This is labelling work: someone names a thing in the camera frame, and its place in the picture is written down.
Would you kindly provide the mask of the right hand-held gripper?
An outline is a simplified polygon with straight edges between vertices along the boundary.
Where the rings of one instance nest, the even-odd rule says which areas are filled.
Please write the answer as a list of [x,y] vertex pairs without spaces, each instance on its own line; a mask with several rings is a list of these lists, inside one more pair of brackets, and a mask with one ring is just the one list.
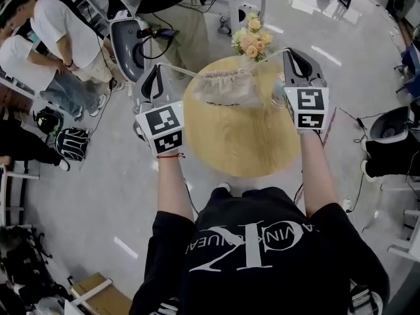
[[[329,110],[329,88],[323,86],[324,75],[315,59],[303,51],[288,48],[283,52],[285,74],[284,102],[298,131],[323,131]],[[315,86],[307,79],[320,79]]]

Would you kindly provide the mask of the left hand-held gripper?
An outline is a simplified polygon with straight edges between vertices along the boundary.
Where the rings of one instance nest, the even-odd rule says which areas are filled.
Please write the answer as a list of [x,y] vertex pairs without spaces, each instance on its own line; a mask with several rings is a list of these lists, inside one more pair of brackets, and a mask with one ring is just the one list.
[[[154,104],[165,104],[161,107],[153,107],[149,102],[155,79],[157,93]],[[183,101],[176,101],[170,76],[162,64],[145,70],[135,83],[133,104],[140,104],[140,113],[135,116],[137,132],[154,156],[167,154],[183,145]]]

